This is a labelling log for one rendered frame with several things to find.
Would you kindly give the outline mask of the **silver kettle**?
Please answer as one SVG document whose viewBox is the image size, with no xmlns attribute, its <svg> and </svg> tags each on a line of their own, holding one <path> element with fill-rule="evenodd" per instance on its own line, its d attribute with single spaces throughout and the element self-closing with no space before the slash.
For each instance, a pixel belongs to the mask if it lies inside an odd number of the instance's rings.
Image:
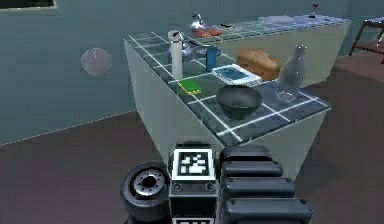
<svg viewBox="0 0 384 224">
<path fill-rule="evenodd" d="M 205 29 L 207 27 L 206 23 L 202 19 L 201 15 L 199 13 L 194 13 L 193 21 L 191 22 L 190 28 L 192 31 Z"/>
</svg>

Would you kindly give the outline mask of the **clear glass bottle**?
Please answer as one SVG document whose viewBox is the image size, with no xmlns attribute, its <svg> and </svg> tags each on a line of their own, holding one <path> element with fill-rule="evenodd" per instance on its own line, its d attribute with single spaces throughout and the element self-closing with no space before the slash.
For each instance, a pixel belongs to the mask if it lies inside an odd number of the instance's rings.
<svg viewBox="0 0 384 224">
<path fill-rule="evenodd" d="M 276 90 L 276 95 L 280 100 L 289 102 L 297 97 L 305 78 L 304 56 L 306 50 L 305 45 L 297 45 L 292 56 L 282 66 Z"/>
</svg>

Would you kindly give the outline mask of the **dark window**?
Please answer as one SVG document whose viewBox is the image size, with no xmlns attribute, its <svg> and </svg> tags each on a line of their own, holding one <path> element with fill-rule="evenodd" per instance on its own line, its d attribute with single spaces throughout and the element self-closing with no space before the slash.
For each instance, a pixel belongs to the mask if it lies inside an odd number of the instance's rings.
<svg viewBox="0 0 384 224">
<path fill-rule="evenodd" d="M 53 7 L 55 0 L 0 0 L 0 9 Z"/>
</svg>

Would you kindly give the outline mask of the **dark grey bowl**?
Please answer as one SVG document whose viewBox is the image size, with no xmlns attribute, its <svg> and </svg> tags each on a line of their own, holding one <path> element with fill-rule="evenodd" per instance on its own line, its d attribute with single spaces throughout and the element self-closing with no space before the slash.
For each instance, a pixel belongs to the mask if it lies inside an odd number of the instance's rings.
<svg viewBox="0 0 384 224">
<path fill-rule="evenodd" d="M 249 86 L 225 85 L 216 94 L 216 101 L 230 119 L 243 120 L 262 104 L 261 93 Z"/>
</svg>

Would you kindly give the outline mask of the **red orange food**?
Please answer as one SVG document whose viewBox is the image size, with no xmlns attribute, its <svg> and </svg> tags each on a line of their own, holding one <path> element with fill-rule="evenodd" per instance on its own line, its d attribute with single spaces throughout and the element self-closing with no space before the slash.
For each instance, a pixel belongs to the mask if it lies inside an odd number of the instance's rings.
<svg viewBox="0 0 384 224">
<path fill-rule="evenodd" d="M 221 35 L 221 31 L 216 28 L 200 28 L 200 29 L 193 29 L 192 33 L 199 38 L 206 38 L 206 37 L 213 37 L 213 36 L 219 36 Z"/>
</svg>

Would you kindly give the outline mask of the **brown bread loaf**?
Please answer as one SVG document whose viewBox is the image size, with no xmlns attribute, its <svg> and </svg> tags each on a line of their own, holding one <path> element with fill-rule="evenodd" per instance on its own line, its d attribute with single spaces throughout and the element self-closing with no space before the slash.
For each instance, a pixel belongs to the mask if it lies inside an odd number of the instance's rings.
<svg viewBox="0 0 384 224">
<path fill-rule="evenodd" d="M 260 76 L 264 81 L 276 79 L 281 70 L 281 63 L 276 58 L 254 48 L 240 50 L 236 56 L 236 64 Z"/>
</svg>

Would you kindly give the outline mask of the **blue cup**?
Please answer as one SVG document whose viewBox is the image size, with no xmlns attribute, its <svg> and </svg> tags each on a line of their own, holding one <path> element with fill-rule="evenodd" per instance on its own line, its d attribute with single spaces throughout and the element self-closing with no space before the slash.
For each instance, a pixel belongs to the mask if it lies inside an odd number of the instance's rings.
<svg viewBox="0 0 384 224">
<path fill-rule="evenodd" d="M 215 47 L 206 50 L 206 70 L 208 72 L 211 72 L 216 67 L 216 54 L 217 49 Z"/>
</svg>

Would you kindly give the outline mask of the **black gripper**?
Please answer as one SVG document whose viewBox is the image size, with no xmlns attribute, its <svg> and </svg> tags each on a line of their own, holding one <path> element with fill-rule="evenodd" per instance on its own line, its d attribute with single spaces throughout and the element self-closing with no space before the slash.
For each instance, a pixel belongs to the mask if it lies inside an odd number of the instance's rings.
<svg viewBox="0 0 384 224">
<path fill-rule="evenodd" d="M 133 168 L 120 190 L 129 215 L 126 224 L 170 224 L 169 185 L 163 163 L 146 162 Z"/>
</svg>

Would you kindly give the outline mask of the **green yellow sponge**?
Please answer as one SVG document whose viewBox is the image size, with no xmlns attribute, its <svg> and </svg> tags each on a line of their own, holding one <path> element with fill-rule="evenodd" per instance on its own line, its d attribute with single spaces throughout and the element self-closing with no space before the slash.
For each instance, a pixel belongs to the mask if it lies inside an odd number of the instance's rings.
<svg viewBox="0 0 384 224">
<path fill-rule="evenodd" d="M 187 94 L 195 95 L 201 92 L 201 87 L 192 80 L 180 80 L 178 86 Z"/>
</svg>

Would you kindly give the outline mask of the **tiled kitchen counter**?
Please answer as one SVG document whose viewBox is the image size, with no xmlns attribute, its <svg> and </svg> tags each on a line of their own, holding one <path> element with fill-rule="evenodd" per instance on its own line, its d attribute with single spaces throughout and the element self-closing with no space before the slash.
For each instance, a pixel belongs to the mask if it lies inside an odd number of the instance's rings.
<svg viewBox="0 0 384 224">
<path fill-rule="evenodd" d="M 220 66 L 234 63 L 245 47 L 263 50 L 286 62 L 299 44 L 306 46 L 306 85 L 327 79 L 351 22 L 318 15 L 294 16 L 288 23 L 247 21 L 222 29 L 205 43 L 220 48 Z M 263 81 L 256 88 L 262 105 L 244 120 L 225 116 L 216 101 L 223 81 L 205 69 L 202 57 L 183 65 L 183 77 L 196 83 L 197 95 L 185 93 L 171 72 L 166 33 L 129 34 L 124 39 L 131 82 L 139 113 L 162 158 L 168 158 L 176 143 L 208 143 L 215 152 L 226 146 L 267 147 L 284 169 L 295 178 L 310 150 L 323 119 L 330 109 L 321 98 L 301 91 L 290 102 L 276 96 L 276 84 Z"/>
</svg>

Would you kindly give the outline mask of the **white blue square plate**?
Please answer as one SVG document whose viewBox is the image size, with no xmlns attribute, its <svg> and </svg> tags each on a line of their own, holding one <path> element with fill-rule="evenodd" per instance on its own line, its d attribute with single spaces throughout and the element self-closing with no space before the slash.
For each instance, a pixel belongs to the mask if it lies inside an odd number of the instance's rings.
<svg viewBox="0 0 384 224">
<path fill-rule="evenodd" d="M 262 81 L 262 78 L 237 64 L 231 64 L 212 69 L 212 73 L 227 85 L 253 86 Z"/>
</svg>

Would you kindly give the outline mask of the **grey pan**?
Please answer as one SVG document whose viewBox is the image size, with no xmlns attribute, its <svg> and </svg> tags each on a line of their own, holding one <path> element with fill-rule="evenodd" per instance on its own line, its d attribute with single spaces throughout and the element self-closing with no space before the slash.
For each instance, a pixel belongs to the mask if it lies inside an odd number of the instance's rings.
<svg viewBox="0 0 384 224">
<path fill-rule="evenodd" d="M 201 44 L 198 43 L 197 41 L 191 40 L 189 42 L 192 56 L 194 58 L 203 58 L 206 56 L 206 51 L 210 49 L 215 49 L 216 50 L 216 55 L 220 56 L 221 55 L 221 49 L 215 45 L 208 45 L 208 44 Z"/>
</svg>

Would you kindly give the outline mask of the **grey sink basin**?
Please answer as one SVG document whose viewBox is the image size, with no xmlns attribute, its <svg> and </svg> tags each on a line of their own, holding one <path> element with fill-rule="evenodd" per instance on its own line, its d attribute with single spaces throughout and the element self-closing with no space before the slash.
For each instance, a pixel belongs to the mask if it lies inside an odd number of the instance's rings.
<svg viewBox="0 0 384 224">
<path fill-rule="evenodd" d="M 260 17 L 259 21 L 264 24 L 280 24 L 280 23 L 291 23 L 293 19 L 290 16 L 265 16 Z"/>
</svg>

